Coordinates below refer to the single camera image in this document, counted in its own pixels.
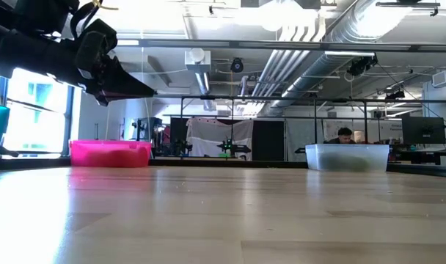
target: window frame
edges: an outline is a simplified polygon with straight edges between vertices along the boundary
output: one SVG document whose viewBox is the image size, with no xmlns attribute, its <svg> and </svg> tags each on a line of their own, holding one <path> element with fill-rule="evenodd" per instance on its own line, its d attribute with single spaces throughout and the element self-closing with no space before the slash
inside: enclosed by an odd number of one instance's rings
<svg viewBox="0 0 446 264">
<path fill-rule="evenodd" d="M 6 106 L 8 102 L 10 103 L 16 103 L 22 106 L 25 106 L 27 108 L 33 109 L 35 111 L 43 112 L 43 111 L 49 111 L 54 112 L 57 114 L 61 114 L 65 118 L 65 132 L 63 135 L 63 143 L 62 143 L 62 151 L 60 152 L 49 152 L 49 151 L 29 151 L 29 150 L 15 150 L 16 152 L 20 154 L 60 154 L 62 157 L 69 156 L 70 154 L 70 148 L 69 148 L 69 141 L 71 136 L 71 123 L 72 123 L 72 113 L 73 113 L 73 93 L 74 93 L 74 87 L 71 85 L 67 86 L 67 104 L 65 113 L 60 113 L 58 111 L 54 111 L 51 109 L 47 109 L 43 106 L 38 106 L 32 103 L 26 103 L 20 100 L 13 100 L 7 97 L 8 95 L 8 87 L 9 87 L 10 80 L 5 77 L 0 76 L 0 105 Z"/>
</svg>

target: pink bin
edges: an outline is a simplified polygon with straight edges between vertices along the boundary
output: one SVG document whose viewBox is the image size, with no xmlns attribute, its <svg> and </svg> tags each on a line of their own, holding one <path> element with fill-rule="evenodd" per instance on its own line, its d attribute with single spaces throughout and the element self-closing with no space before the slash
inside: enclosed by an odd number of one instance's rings
<svg viewBox="0 0 446 264">
<path fill-rule="evenodd" d="M 70 149 L 72 166 L 139 168 L 148 166 L 151 143 L 75 140 Z"/>
</svg>

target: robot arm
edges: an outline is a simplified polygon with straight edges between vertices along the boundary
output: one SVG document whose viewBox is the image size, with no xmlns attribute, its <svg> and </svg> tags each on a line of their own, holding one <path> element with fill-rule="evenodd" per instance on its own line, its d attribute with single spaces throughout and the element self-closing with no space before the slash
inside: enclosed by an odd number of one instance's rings
<svg viewBox="0 0 446 264">
<path fill-rule="evenodd" d="M 100 19 L 87 26 L 98 7 L 78 6 L 78 0 L 18 0 L 13 9 L 0 2 L 0 76 L 11 78 L 17 67 L 52 76 L 82 87 L 104 106 L 113 100 L 152 97 L 152 88 L 108 55 L 117 45 L 116 31 Z M 63 30 L 68 14 L 73 15 L 74 39 L 56 41 L 51 35 Z M 87 22 L 78 35 L 76 26 L 83 19 Z"/>
</svg>

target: person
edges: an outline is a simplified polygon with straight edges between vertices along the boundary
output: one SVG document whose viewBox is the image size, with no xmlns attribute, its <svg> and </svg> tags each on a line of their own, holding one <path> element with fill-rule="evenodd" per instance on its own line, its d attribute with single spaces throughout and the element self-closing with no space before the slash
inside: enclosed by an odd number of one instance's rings
<svg viewBox="0 0 446 264">
<path fill-rule="evenodd" d="M 355 141 L 351 139 L 352 133 L 348 128 L 341 128 L 337 132 L 338 137 L 329 140 L 327 144 L 355 144 Z"/>
</svg>

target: black monitor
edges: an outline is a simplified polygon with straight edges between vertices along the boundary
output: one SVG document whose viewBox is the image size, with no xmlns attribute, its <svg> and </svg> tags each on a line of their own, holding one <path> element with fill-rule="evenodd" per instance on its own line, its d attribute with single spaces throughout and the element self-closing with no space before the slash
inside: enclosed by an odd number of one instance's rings
<svg viewBox="0 0 446 264">
<path fill-rule="evenodd" d="M 441 117 L 404 117 L 404 144 L 445 144 L 445 124 Z"/>
</svg>

